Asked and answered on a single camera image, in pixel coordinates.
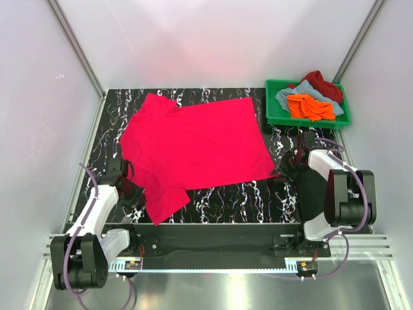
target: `black marble table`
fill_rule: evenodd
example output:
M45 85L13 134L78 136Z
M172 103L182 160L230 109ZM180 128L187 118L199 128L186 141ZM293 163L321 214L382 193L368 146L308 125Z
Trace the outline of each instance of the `black marble table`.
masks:
M96 175L105 170L106 162L121 153L120 137L129 119L141 107L148 93L177 101L178 107L226 99L251 97L264 141L277 165L284 153L292 149L302 130L319 137L335 139L330 129L273 126L265 123L265 88L175 88L109 90L104 111L90 154L88 166ZM92 182L85 174L72 221L80 215L90 195ZM279 223L297 221L297 196L290 183L274 180L252 181L188 191L192 201L173 214L167 223ZM107 223L120 223L124 217L132 223L151 223L145 204L137 207L117 205Z

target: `red t-shirt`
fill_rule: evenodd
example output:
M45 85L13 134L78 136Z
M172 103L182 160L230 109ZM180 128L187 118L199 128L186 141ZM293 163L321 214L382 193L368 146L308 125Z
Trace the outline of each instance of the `red t-shirt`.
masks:
M121 147L156 225L190 201L188 189L265 179L274 169L251 98L177 108L149 94Z

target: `folded clothes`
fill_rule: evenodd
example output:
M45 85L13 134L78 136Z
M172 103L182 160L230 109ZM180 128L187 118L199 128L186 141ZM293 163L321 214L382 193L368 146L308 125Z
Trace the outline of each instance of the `folded clothes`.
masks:
M336 101L323 96L318 90L315 90L314 87L311 86L307 80L302 81L301 84L298 85L294 89L286 88L286 89L280 90L276 95L276 99L281 105L281 108L283 108L283 110L290 112L288 108L288 104L287 104L287 96L298 95L298 94L307 94L313 97L313 99L315 100L322 101L322 102L330 102L333 106L333 113L335 116L344 114L343 109L340 107L340 105Z
M301 80L301 82L304 80L307 80L311 86L318 90L323 96L337 101L338 103L343 102L344 94L341 89L333 83L324 81L320 71L310 72Z
M314 100L310 95L289 95L287 101L291 118L308 118L312 121L336 119L330 102Z

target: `gray cloth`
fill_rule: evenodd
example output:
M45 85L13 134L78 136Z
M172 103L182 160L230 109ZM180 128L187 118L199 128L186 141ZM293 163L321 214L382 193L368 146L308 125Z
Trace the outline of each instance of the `gray cloth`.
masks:
M304 94L310 95L313 99L321 102L331 102L331 104L333 104L333 113L335 116L344 114L343 109L340 107L337 101L324 97L318 90L315 90L306 79L294 89L288 87L286 89L280 90L276 95L276 99L279 102L279 105L281 105L281 108L283 108L283 110L290 112L287 103L287 96Z

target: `white wall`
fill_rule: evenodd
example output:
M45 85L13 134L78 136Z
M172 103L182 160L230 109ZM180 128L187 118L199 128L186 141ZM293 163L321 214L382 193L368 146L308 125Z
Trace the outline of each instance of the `white wall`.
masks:
M373 0L59 0L106 88L332 79Z
M0 308L26 309L98 98L46 1L2 1L0 42Z
M385 5L343 84L352 116L345 130L357 167L376 176L378 218L413 305L413 2Z

